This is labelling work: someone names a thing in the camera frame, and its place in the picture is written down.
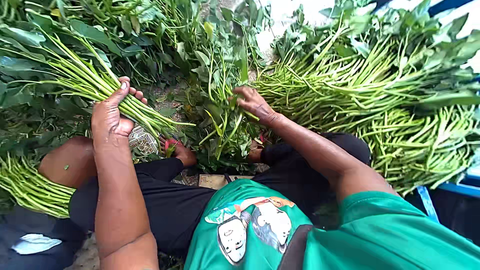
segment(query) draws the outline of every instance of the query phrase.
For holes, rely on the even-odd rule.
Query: green t-shirt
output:
[[[233,181],[205,208],[185,269],[290,269],[282,257],[292,262],[299,246],[296,266],[304,270],[480,268],[480,248],[400,197],[353,194],[340,213],[337,230],[312,228],[302,237],[296,230],[312,223],[294,203],[252,180]]]

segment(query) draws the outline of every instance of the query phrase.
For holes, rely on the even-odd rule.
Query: hand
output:
[[[147,99],[144,94],[137,89],[130,87],[130,78],[121,77],[120,89],[115,91],[108,99],[97,102],[93,107],[92,113],[92,134],[95,138],[108,138],[111,135],[127,137],[132,132],[133,122],[120,116],[118,105],[128,95],[128,93],[135,95],[142,103],[147,104]]]
[[[267,104],[265,99],[258,94],[257,90],[241,86],[233,89],[233,93],[243,95],[245,99],[238,98],[237,104],[246,111],[251,112],[253,115],[260,118],[258,121],[260,124],[269,126],[279,117],[279,114]]]

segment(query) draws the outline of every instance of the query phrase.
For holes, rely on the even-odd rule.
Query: printed face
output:
[[[272,203],[265,203],[258,208],[261,216],[258,217],[258,224],[268,223],[272,232],[275,233],[278,242],[284,245],[292,228],[292,223],[287,213],[276,208]]]
[[[227,256],[234,262],[239,262],[245,255],[247,232],[239,219],[233,219],[218,228],[220,243]]]

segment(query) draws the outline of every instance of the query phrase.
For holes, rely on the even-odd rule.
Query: white cloth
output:
[[[59,239],[51,239],[43,234],[29,233],[20,237],[20,241],[12,246],[18,254],[34,254],[49,250],[50,248],[61,244]]]

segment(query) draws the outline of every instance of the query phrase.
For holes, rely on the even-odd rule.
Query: forearm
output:
[[[316,171],[325,176],[336,190],[337,198],[362,191],[395,194],[382,176],[330,140],[276,114],[270,127],[295,148]]]
[[[270,127],[275,134],[295,148],[316,171],[325,169],[343,174],[364,165],[341,147],[308,130],[282,114],[277,114]]]
[[[104,258],[148,234],[150,226],[128,138],[94,138],[94,150],[99,186],[95,232]]]

